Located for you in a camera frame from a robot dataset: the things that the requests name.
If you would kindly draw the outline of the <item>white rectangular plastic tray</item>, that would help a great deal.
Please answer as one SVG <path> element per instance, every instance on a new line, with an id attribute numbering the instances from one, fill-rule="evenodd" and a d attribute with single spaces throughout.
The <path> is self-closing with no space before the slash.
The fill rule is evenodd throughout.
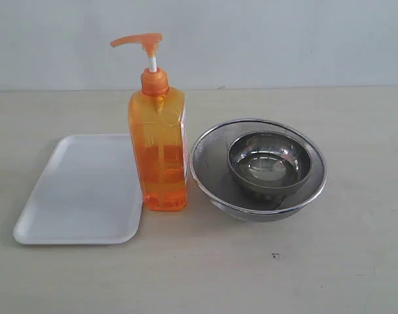
<path id="1" fill-rule="evenodd" d="M 13 230 L 23 245 L 114 245 L 139 228 L 142 193 L 128 134 L 61 139 Z"/>

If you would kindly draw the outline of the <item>orange pump soap bottle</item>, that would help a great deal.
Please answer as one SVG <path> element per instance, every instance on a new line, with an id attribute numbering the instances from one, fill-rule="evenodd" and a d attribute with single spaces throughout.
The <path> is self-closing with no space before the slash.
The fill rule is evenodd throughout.
<path id="1" fill-rule="evenodd" d="M 112 47 L 140 44 L 149 65 L 141 74 L 141 89 L 128 104 L 128 125 L 143 203 L 154 211 L 179 211 L 187 205 L 185 94 L 169 84 L 156 64 L 160 33 L 129 35 Z"/>

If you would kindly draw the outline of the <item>large steel mesh colander bowl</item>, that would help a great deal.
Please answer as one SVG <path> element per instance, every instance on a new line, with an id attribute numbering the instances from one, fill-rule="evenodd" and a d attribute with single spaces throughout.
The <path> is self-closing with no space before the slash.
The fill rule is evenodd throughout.
<path id="1" fill-rule="evenodd" d="M 308 149 L 312 170 L 294 194 L 267 197 L 248 192 L 234 182 L 228 168 L 228 149 L 233 141 L 252 131 L 284 133 Z M 295 214 L 314 201 L 327 182 L 324 157 L 307 136 L 279 122 L 251 118 L 223 122 L 199 137 L 190 153 L 190 172 L 214 206 L 235 218 L 254 222 L 281 220 Z"/>

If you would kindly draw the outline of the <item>small stainless steel bowl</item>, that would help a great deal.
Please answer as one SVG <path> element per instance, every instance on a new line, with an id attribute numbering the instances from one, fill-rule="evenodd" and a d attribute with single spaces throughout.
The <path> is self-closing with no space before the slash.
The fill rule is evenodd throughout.
<path id="1" fill-rule="evenodd" d="M 293 137 L 276 131 L 252 131 L 232 142 L 230 174 L 248 192 L 267 197 L 294 194 L 308 180 L 310 152 Z"/>

